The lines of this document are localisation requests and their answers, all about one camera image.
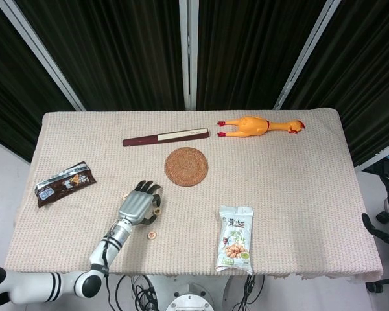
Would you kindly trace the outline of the dark red folded fan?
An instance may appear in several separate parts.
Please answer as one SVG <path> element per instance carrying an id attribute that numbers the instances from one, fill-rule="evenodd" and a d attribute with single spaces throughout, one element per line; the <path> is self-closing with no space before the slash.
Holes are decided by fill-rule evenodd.
<path id="1" fill-rule="evenodd" d="M 134 137 L 123 140 L 123 146 L 144 146 L 150 144 L 173 143 L 179 141 L 191 141 L 197 139 L 205 139 L 209 137 L 207 128 L 199 128 L 192 130 L 184 130 L 177 132 L 161 133 L 156 135 L 148 135 L 144 137 Z"/>

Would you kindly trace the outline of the dark pleated curtain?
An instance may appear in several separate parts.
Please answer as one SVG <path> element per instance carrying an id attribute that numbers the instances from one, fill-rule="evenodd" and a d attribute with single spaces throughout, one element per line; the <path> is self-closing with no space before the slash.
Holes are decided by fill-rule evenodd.
<path id="1" fill-rule="evenodd" d="M 326 0 L 200 0 L 199 110 L 272 109 Z"/>
<path id="2" fill-rule="evenodd" d="M 0 9 L 0 144 L 31 161 L 43 116 L 72 110 Z"/>
<path id="3" fill-rule="evenodd" d="M 15 0 L 88 111 L 183 110 L 178 0 Z"/>
<path id="4" fill-rule="evenodd" d="M 282 109 L 333 108 L 355 166 L 389 146 L 389 0 L 341 0 Z"/>

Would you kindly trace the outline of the yellow rubber chicken toy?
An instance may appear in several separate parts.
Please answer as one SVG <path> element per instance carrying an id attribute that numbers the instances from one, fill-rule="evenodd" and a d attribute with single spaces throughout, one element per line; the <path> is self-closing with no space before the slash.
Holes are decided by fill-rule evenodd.
<path id="1" fill-rule="evenodd" d="M 285 131 L 287 133 L 297 134 L 305 129 L 305 125 L 300 120 L 287 122 L 273 122 L 258 116 L 245 116 L 235 120 L 218 121 L 222 126 L 236 126 L 235 132 L 218 132 L 218 137 L 251 137 L 264 135 L 271 131 Z"/>

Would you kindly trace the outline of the grey robot torso base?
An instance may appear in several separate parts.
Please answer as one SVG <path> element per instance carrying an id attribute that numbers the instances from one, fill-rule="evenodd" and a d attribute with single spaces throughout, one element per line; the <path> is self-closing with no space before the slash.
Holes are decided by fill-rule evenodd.
<path id="1" fill-rule="evenodd" d="M 159 311 L 223 311 L 230 276 L 149 275 Z"/>

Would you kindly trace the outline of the white metal frame rail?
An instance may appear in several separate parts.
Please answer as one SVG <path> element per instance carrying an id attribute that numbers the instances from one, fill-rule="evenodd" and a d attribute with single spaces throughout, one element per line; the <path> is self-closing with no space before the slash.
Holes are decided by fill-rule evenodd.
<path id="1" fill-rule="evenodd" d="M 362 164 L 357 165 L 355 167 L 355 171 L 356 172 L 361 172 L 365 168 L 370 167 L 371 165 L 373 165 L 376 162 L 386 158 L 387 156 L 389 156 L 389 146 L 387 146 L 385 149 L 381 150 L 380 152 L 378 152 L 377 154 L 375 154 L 373 157 L 371 157 L 367 161 L 363 162 Z"/>

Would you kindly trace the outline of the beige woven tablecloth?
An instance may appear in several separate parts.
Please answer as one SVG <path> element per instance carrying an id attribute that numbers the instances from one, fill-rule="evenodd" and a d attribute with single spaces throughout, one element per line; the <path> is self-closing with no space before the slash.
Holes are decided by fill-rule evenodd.
<path id="1" fill-rule="evenodd" d="M 161 214 L 134 227 L 110 271 L 146 275 L 214 275 L 219 209 L 253 209 L 252 268 L 256 274 L 305 278 L 381 278 L 366 208 L 339 114 L 331 108 L 259 111 L 275 122 L 300 120 L 297 134 L 218 137 L 218 121 L 241 111 L 57 112 L 43 116 L 5 268 L 25 272 L 86 270 L 89 257 L 116 221 L 123 194 L 142 180 L 161 186 Z M 124 139 L 207 128 L 191 141 L 123 146 Z M 175 185 L 167 156 L 191 147 L 207 158 L 205 179 Z M 34 188 L 85 161 L 96 183 L 38 208 Z M 147 234 L 157 237 L 149 240 Z"/>

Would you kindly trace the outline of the white green peanut snack bag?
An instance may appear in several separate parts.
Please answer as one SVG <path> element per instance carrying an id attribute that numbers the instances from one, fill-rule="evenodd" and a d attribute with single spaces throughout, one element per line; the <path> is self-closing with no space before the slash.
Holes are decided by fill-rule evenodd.
<path id="1" fill-rule="evenodd" d="M 252 244 L 253 209 L 251 207 L 228 207 L 219 209 L 221 221 L 215 269 L 241 270 L 253 274 L 250 249 Z"/>

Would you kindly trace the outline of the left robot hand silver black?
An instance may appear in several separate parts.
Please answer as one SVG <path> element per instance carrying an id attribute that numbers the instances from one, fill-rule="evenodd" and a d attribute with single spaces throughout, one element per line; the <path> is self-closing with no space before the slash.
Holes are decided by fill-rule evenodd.
<path id="1" fill-rule="evenodd" d="M 147 218 L 146 215 L 152 208 L 160 208 L 161 196 L 157 193 L 157 190 L 160 188 L 161 186 L 154 184 L 153 181 L 140 181 L 122 203 L 118 219 L 113 223 L 112 227 L 119 222 L 126 222 L 131 226 L 152 224 L 156 220 L 157 215 L 152 214 L 150 218 Z"/>

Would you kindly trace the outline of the white metal frame post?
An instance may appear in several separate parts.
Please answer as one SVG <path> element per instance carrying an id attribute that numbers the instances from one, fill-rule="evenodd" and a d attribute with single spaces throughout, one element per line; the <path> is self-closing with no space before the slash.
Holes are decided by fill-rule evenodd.
<path id="1" fill-rule="evenodd" d="M 0 10 L 27 44 L 73 109 L 75 111 L 86 111 L 86 108 L 71 87 L 71 84 L 68 82 L 58 64 L 55 62 L 15 0 L 0 0 Z"/>
<path id="2" fill-rule="evenodd" d="M 296 84 L 296 81 L 300 77 L 304 67 L 306 66 L 311 54 L 313 53 L 315 47 L 317 46 L 320 38 L 325 32 L 328 24 L 333 18 L 337 8 L 339 7 L 342 0 L 325 0 L 324 6 L 318 18 L 315 21 L 314 26 L 312 27 L 302 49 L 301 52 L 294 63 L 293 68 L 273 106 L 273 110 L 280 110 L 286 99 L 288 98 L 292 88 Z"/>
<path id="3" fill-rule="evenodd" d="M 187 111 L 197 110 L 199 0 L 178 0 L 183 98 Z"/>

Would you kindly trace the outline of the round woven rattan coaster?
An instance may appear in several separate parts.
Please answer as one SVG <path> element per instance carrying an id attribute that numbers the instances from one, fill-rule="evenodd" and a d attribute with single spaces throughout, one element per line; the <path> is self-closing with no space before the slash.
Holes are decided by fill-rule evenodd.
<path id="1" fill-rule="evenodd" d="M 207 176 L 209 165 L 206 156 L 198 149 L 182 147 L 173 150 L 166 158 L 166 176 L 181 187 L 192 187 Z"/>

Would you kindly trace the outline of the brown snack bag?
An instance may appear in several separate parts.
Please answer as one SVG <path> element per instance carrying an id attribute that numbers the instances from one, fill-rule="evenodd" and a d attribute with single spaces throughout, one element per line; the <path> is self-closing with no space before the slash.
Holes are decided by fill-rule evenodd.
<path id="1" fill-rule="evenodd" d="M 96 180 L 91 169 L 82 161 L 36 184 L 34 193 L 38 208 L 61 200 L 94 183 Z"/>

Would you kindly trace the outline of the black office chair base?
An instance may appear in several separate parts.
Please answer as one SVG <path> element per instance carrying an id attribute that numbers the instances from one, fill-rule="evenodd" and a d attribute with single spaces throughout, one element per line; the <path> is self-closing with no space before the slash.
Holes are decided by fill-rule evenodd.
<path id="1" fill-rule="evenodd" d="M 389 279 L 381 279 L 375 282 L 366 282 L 365 287 L 370 293 L 379 294 L 384 290 L 384 285 L 389 285 Z"/>

